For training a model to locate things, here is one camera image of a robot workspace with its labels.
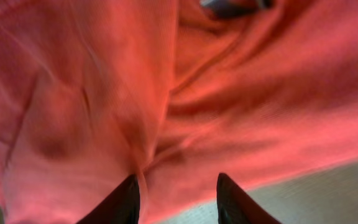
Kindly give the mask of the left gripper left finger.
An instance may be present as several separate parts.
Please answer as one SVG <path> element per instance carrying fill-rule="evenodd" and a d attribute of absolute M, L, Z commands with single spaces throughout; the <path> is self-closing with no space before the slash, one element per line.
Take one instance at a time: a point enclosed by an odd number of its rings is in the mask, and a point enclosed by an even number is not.
<path fill-rule="evenodd" d="M 77 224 L 138 224 L 139 215 L 139 184 L 132 174 Z"/>

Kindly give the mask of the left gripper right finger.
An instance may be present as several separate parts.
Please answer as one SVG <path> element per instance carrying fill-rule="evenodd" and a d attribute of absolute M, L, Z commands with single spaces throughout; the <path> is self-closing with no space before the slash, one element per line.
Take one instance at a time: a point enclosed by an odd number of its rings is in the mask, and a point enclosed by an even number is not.
<path fill-rule="evenodd" d="M 223 172 L 216 193 L 219 224 L 280 224 Z"/>

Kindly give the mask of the red printed t-shirt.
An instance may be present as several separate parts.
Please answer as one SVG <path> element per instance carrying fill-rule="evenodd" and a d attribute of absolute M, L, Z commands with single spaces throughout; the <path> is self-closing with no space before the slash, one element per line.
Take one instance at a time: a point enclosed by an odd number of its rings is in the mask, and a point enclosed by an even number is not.
<path fill-rule="evenodd" d="M 142 221 L 358 159 L 358 1 L 0 0 L 0 206 L 75 223 L 128 175 Z"/>

